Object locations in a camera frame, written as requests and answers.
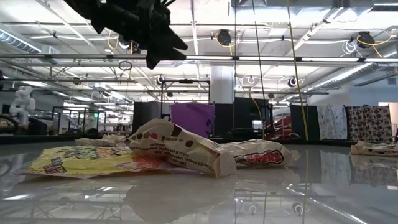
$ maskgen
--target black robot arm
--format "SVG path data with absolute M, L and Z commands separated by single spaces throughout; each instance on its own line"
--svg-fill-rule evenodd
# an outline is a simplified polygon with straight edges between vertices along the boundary
M 72 9 L 91 20 L 97 33 L 105 28 L 118 33 L 126 41 L 134 41 L 147 50 L 150 69 L 161 60 L 185 60 L 176 49 L 187 50 L 185 42 L 169 27 L 170 10 L 175 0 L 64 0 Z

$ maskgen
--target yellow candy wrapper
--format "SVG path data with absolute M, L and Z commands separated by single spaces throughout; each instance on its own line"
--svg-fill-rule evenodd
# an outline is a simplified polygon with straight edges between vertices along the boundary
M 173 166 L 160 159 L 142 156 L 125 148 L 65 146 L 45 149 L 22 174 L 84 179 L 117 172 L 141 172 L 171 167 Z

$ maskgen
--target reflective surface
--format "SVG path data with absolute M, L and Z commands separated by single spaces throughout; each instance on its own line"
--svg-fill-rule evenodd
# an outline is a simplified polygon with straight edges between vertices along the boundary
M 215 179 L 143 172 L 94 179 L 17 176 L 40 150 L 2 148 L 0 223 L 397 223 L 398 159 L 331 146 L 287 146 L 292 167 L 239 167 Z

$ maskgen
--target purple bin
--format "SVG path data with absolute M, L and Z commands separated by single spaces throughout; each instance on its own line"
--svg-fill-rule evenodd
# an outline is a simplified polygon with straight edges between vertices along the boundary
M 176 103 L 170 105 L 172 122 L 185 130 L 208 138 L 213 132 L 213 105 L 203 103 Z

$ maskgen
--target white column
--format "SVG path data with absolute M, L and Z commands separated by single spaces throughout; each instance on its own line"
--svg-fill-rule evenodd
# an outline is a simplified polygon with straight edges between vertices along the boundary
M 232 66 L 213 66 L 210 74 L 210 102 L 234 102 L 234 68 Z

